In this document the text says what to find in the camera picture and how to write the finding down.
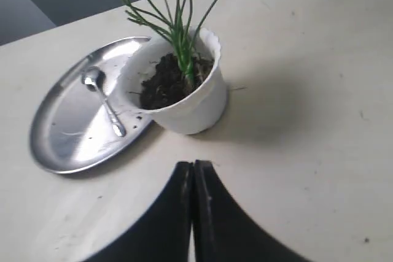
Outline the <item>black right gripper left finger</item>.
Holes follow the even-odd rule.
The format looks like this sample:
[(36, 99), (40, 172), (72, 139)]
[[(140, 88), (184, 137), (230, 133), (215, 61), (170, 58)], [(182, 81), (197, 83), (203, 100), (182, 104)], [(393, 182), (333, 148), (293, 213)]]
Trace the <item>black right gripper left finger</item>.
[(187, 261), (193, 164), (178, 162), (162, 192), (116, 240), (87, 261)]

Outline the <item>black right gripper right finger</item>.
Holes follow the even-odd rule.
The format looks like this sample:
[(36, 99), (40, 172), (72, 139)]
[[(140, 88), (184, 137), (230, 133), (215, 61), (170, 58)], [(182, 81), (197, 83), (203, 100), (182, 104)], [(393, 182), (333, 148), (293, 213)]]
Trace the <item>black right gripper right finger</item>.
[(192, 196), (196, 261), (307, 261), (245, 213), (210, 161), (194, 163)]

